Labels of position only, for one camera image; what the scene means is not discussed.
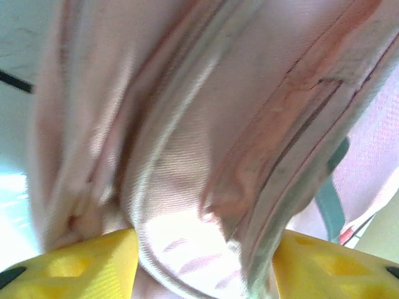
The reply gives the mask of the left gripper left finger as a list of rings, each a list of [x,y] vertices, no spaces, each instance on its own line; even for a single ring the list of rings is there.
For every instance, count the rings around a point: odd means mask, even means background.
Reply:
[[[1,298],[131,298],[137,267],[137,235],[122,229],[5,269]]]

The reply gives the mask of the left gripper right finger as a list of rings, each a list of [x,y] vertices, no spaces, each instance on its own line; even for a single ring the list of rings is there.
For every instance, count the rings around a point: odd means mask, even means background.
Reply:
[[[398,264],[286,230],[273,256],[279,298],[398,298]]]

